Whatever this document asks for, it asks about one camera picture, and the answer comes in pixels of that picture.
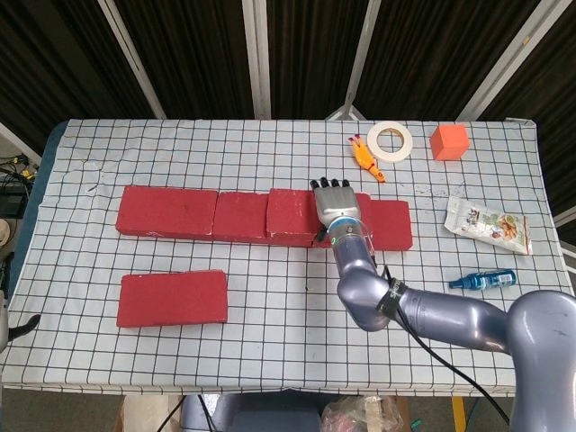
grid pattern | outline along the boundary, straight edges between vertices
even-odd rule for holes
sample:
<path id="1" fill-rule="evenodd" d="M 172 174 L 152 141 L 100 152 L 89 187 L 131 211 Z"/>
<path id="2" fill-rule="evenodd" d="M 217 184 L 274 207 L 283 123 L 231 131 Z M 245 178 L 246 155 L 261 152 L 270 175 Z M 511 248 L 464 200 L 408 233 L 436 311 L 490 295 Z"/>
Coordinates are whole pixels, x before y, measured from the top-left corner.
<path id="1" fill-rule="evenodd" d="M 40 327 L 3 352 L 4 383 L 109 393 L 470 394 L 467 382 L 395 323 L 377 333 L 356 327 L 336 294 L 330 250 L 130 238 L 114 228 L 125 185 L 267 192 L 307 189 L 321 176 L 347 178 L 374 198 L 409 203 L 414 246 L 376 255 L 380 270 L 385 260 L 409 286 L 448 292 L 447 282 L 462 275 L 513 268 L 516 286 L 453 293 L 506 310 L 522 293 L 571 292 L 532 122 L 469 123 L 471 147 L 462 160 L 438 162 L 428 149 L 437 123 L 408 121 L 414 149 L 403 162 L 381 165 L 386 184 L 356 166 L 347 143 L 373 124 L 70 121 L 10 305 L 12 326 L 41 312 Z M 389 135 L 381 140 L 392 145 Z M 449 194 L 525 214 L 534 254 L 514 255 L 447 231 Z M 116 328 L 123 275 L 204 269 L 228 275 L 228 323 Z M 506 355 L 431 346 L 491 393 L 514 391 Z"/>

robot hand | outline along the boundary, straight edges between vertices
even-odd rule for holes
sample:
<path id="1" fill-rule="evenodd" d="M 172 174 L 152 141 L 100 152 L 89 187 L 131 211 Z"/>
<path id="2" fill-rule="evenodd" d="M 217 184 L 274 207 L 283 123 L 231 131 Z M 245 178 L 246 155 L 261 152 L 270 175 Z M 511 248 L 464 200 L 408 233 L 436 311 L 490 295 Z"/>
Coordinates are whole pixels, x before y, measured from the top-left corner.
<path id="1" fill-rule="evenodd" d="M 310 182 L 316 197 L 318 219 L 322 225 L 328 228 L 333 221 L 341 217 L 359 221 L 362 216 L 360 206 L 350 183 L 347 180 L 342 180 L 342 186 L 340 186 L 336 178 L 331 183 L 332 186 L 326 177 L 320 179 L 320 184 L 316 180 Z"/>

red brick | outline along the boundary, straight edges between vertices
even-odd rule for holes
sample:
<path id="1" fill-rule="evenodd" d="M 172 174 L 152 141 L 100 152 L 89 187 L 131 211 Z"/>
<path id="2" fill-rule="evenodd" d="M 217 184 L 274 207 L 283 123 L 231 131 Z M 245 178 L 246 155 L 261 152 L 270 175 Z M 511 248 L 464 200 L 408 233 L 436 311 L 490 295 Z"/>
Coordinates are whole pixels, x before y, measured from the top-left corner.
<path id="1" fill-rule="evenodd" d="M 214 214 L 214 240 L 267 245 L 267 207 L 267 193 L 220 193 Z"/>
<path id="2" fill-rule="evenodd" d="M 405 201 L 372 201 L 375 250 L 408 250 L 412 247 L 410 210 Z"/>
<path id="3" fill-rule="evenodd" d="M 116 229 L 127 236 L 212 240 L 217 198 L 216 191 L 126 186 Z"/>
<path id="4" fill-rule="evenodd" d="M 266 232 L 271 244 L 309 248 L 320 228 L 311 191 L 270 190 Z"/>
<path id="5" fill-rule="evenodd" d="M 128 274 L 121 279 L 118 327 L 226 322 L 226 275 L 218 270 Z"/>

orange cube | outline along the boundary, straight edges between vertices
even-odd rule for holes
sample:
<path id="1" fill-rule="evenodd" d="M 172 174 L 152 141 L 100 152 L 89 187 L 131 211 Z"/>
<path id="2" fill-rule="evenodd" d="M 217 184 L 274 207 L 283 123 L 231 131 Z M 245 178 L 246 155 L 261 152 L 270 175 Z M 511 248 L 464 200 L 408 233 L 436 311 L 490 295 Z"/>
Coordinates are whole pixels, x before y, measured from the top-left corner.
<path id="1" fill-rule="evenodd" d="M 470 147 L 463 124 L 441 124 L 430 137 L 435 160 L 456 160 Z"/>

black curtain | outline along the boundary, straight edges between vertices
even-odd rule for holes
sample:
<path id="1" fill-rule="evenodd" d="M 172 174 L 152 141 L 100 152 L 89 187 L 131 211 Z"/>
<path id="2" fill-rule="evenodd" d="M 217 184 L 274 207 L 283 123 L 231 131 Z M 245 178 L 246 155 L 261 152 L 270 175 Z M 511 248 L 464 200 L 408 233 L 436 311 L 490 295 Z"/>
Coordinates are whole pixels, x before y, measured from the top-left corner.
<path id="1" fill-rule="evenodd" d="M 254 118 L 241 0 L 116 0 L 166 115 Z"/>
<path id="2" fill-rule="evenodd" d="M 553 214 L 576 205 L 576 3 L 544 36 L 482 115 L 532 119 Z M 576 244 L 576 229 L 563 238 Z"/>
<path id="3" fill-rule="evenodd" d="M 272 117 L 325 119 L 344 103 L 367 0 L 268 0 Z"/>
<path id="4" fill-rule="evenodd" d="M 382 1 L 354 106 L 369 119 L 455 119 L 537 4 Z"/>
<path id="5" fill-rule="evenodd" d="M 0 122 L 38 153 L 70 118 L 153 116 L 95 0 L 0 1 Z"/>

